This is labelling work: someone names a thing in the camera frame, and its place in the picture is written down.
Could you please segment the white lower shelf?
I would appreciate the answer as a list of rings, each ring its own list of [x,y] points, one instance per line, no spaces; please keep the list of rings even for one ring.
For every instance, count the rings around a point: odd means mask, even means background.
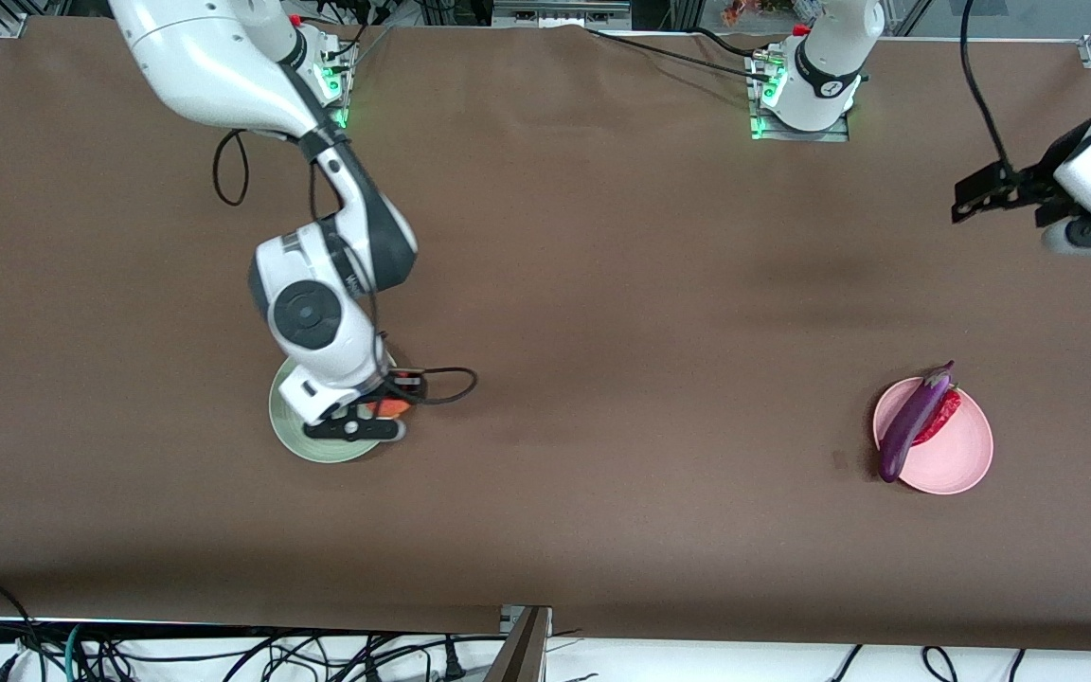
[[[493,636],[0,618],[0,682],[482,682]],[[1091,682],[1091,653],[597,639],[546,644],[546,682]]]

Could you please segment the red chili pepper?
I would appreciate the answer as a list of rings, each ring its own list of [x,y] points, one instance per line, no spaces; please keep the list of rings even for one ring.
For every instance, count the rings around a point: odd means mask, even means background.
[[[961,405],[961,394],[958,392],[957,385],[951,385],[944,396],[940,398],[939,404],[937,404],[934,414],[930,416],[927,422],[923,424],[923,428],[918,433],[912,441],[913,446],[919,446],[926,443],[931,438],[939,434],[943,430],[945,423],[949,419],[954,418],[954,414],[958,411],[958,407]]]

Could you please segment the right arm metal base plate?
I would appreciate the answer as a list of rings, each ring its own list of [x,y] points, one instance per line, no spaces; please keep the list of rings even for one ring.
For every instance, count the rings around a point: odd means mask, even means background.
[[[297,67],[299,77],[315,92],[332,119],[347,128],[358,43],[341,40],[312,25],[302,25],[297,31],[305,39],[305,56]]]

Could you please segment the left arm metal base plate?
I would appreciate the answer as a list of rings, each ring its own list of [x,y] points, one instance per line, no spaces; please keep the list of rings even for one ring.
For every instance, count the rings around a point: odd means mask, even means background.
[[[754,141],[848,142],[849,110],[861,77],[849,86],[831,81],[832,97],[822,97],[805,77],[794,74],[779,53],[762,50],[743,64],[750,105],[750,134]]]

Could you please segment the brown table cover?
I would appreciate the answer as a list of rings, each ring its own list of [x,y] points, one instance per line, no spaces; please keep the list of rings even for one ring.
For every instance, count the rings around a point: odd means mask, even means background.
[[[479,372],[360,460],[296,458],[252,252],[298,149],[152,93],[113,22],[0,41],[0,585],[34,617],[1091,649],[1091,258],[954,224],[993,152],[951,41],[882,41],[846,143],[579,27],[393,29],[348,124],[419,237],[400,361]],[[876,472],[885,388],[954,361],[990,471]]]

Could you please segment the red apple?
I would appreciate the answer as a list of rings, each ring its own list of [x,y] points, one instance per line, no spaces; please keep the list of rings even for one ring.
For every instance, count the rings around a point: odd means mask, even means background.
[[[381,387],[375,388],[375,391],[371,394],[381,394],[383,397],[380,419],[394,420],[401,418],[401,415],[410,410],[412,407],[412,405],[408,405],[407,402],[389,397],[389,394],[385,392],[385,383],[383,383]]]

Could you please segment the grey electronics box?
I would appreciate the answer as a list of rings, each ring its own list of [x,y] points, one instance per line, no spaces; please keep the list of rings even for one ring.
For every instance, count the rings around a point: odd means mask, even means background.
[[[491,0],[493,27],[633,29],[631,0]]]

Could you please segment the pale green plate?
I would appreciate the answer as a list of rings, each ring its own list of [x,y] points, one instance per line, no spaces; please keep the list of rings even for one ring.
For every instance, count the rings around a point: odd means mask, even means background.
[[[285,359],[281,364],[297,364],[292,358]],[[355,460],[364,454],[377,448],[377,441],[359,441],[359,443],[347,443],[341,440],[312,440],[302,432],[303,422],[291,412],[277,397],[277,375],[274,376],[269,386],[268,398],[269,424],[276,432],[277,439],[290,452],[303,460],[316,463],[343,463]],[[341,407],[334,412],[329,419],[345,418],[346,416],[360,416],[356,410],[356,403]]]

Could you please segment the pink plate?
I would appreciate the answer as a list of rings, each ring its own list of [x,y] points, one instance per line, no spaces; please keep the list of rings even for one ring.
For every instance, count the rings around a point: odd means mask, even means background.
[[[895,414],[918,387],[921,376],[909,376],[891,385],[876,400],[871,427],[876,445],[876,472],[879,475],[879,441]],[[938,435],[913,446],[896,482],[909,484],[915,491],[951,495],[969,491],[990,471],[994,454],[994,436],[978,402],[958,387],[961,405]]]

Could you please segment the long purple eggplant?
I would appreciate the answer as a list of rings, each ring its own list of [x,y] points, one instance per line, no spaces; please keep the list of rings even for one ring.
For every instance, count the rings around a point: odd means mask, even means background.
[[[951,361],[921,376],[918,387],[894,415],[879,441],[879,477],[884,482],[894,483],[898,479],[915,438],[935,418],[942,399],[952,388],[955,366]]]

